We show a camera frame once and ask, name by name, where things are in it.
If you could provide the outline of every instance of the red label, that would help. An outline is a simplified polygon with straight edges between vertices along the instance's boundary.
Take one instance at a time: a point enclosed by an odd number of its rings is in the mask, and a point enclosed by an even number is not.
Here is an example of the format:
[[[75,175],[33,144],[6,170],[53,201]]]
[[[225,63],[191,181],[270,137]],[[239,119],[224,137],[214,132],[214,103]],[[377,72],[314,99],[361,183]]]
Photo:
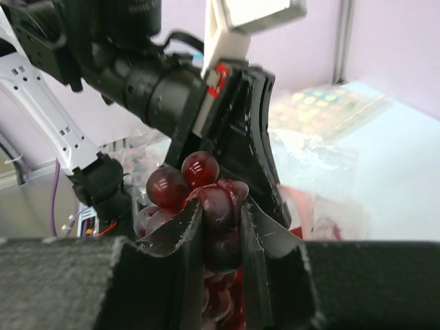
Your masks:
[[[229,68],[226,65],[223,65],[221,63],[217,64],[217,67],[215,68],[215,71],[219,75],[219,82],[217,83],[217,86],[212,86],[208,88],[208,94],[211,95],[213,98],[219,98],[219,95],[221,93],[221,90],[223,89],[223,86],[225,85],[226,78],[229,74]]]

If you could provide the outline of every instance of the plastic wrap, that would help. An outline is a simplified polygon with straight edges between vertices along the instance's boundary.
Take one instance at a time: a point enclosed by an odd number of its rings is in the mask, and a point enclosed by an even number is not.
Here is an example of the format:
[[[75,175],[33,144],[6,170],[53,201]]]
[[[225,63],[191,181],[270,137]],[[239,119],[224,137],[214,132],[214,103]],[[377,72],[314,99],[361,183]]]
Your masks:
[[[315,135],[269,130],[269,136],[291,229],[301,227],[306,240],[363,239],[369,215],[352,200],[357,153]]]
[[[358,153],[338,140],[379,116],[387,102],[344,87],[272,97],[269,135],[281,197],[304,239],[363,239],[369,214],[353,200]]]
[[[170,140],[161,133],[148,132],[142,135],[138,131],[127,140],[128,147],[109,155],[121,163],[124,169],[124,183],[137,189],[137,201],[146,205],[149,203],[146,181],[164,162]]]

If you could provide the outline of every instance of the red grape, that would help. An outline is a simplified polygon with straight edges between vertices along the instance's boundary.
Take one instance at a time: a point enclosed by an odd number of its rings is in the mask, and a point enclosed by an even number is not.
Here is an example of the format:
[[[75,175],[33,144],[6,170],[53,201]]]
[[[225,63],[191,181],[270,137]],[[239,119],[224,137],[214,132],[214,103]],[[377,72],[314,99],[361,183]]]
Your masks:
[[[205,237],[204,261],[211,272],[227,274],[236,270],[241,263],[240,236],[231,230]]]
[[[160,209],[154,215],[152,215],[149,218],[146,218],[141,223],[135,224],[135,230],[137,230],[136,235],[140,239],[144,238],[145,236],[148,236],[149,234],[153,233],[160,227],[162,227],[165,223],[170,221],[172,218],[174,218],[177,215],[177,212],[172,210],[165,210]]]
[[[203,208],[203,224],[208,234],[225,234],[236,227],[232,203],[222,188],[199,188],[197,198]]]
[[[207,151],[191,153],[181,166],[181,172],[192,189],[213,184],[219,177],[217,160]]]
[[[205,280],[207,279],[207,278],[211,278],[211,277],[213,277],[215,274],[213,273],[213,272],[211,272],[209,269],[205,269],[205,272],[204,272],[204,274],[203,274],[203,277],[205,278]]]
[[[136,236],[139,239],[145,237],[145,228],[147,222],[149,221],[151,216],[153,216],[159,210],[160,208],[158,208],[157,206],[147,206],[135,216],[133,220],[133,228],[135,230]]]
[[[203,306],[201,308],[202,313],[206,310],[208,303],[209,303],[209,289],[207,287],[205,287],[205,289],[203,291]]]
[[[165,166],[151,173],[146,182],[146,194],[160,208],[181,210],[189,189],[184,176],[178,170]]]
[[[231,199],[234,218],[237,223],[240,221],[241,204],[245,201],[249,194],[249,186],[241,181],[227,180],[220,178],[217,182],[219,187],[222,187]]]
[[[209,278],[205,280],[205,286],[209,287],[210,289],[215,290],[226,290],[229,289],[235,282],[237,278],[237,272],[231,272],[229,274],[220,274],[221,277],[215,278]]]
[[[203,316],[201,319],[201,330],[217,330],[217,324],[212,318]]]
[[[234,308],[231,308],[227,316],[219,323],[220,330],[246,329],[245,327],[243,328],[245,325],[244,309],[242,307],[237,307],[234,304],[235,302],[232,303]]]
[[[232,306],[231,296],[228,291],[210,291],[209,294],[210,298],[205,314],[217,322],[229,313]]]

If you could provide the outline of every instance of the metal pole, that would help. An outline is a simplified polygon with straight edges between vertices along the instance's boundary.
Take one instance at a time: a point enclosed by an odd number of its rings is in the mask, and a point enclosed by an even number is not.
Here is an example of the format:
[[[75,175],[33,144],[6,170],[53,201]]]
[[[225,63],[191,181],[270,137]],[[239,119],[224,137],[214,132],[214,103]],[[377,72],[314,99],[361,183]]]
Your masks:
[[[16,180],[19,185],[26,182],[28,172],[28,164],[25,163],[22,155],[16,151],[11,145],[9,140],[0,132],[0,153],[3,153],[8,160],[12,161],[11,164],[15,167]]]
[[[351,29],[353,26],[355,0],[340,0],[340,14],[335,47],[335,63],[333,67],[334,85],[345,83],[345,71],[349,55]]]

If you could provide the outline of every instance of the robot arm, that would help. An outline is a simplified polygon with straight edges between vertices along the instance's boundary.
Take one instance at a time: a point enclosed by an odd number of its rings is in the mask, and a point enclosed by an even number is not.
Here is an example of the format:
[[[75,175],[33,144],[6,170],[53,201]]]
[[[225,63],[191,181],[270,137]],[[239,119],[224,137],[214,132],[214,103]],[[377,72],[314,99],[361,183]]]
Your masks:
[[[213,123],[227,115],[218,108],[232,101],[233,85],[243,69],[248,69],[244,59],[250,34],[305,15],[303,1],[273,2],[269,8],[263,2],[254,4],[255,9],[247,12],[255,15],[243,16],[237,15],[243,8],[235,2],[209,0],[201,72],[186,57],[167,55],[164,46],[150,41],[149,37],[160,31],[161,1],[114,0],[105,5],[96,0],[2,3],[0,37],[17,50],[1,59],[2,87],[46,136],[79,200],[93,206],[104,222],[100,229],[105,230],[110,221],[131,218],[130,198],[121,188],[122,167],[98,152],[48,89],[38,69],[70,85],[73,91],[82,90],[83,78],[107,104],[118,103],[172,138],[166,163],[179,166],[190,152],[213,152],[220,145],[218,138],[213,144],[208,135],[214,133]],[[225,58],[234,64],[220,64]],[[223,88],[228,81],[230,86]],[[225,172],[241,176],[238,169],[230,168],[227,159],[224,167]],[[245,178],[251,187],[261,185],[251,180]],[[276,173],[269,180],[276,181]],[[262,201],[264,189],[255,190]],[[278,218],[288,216],[284,211]]]

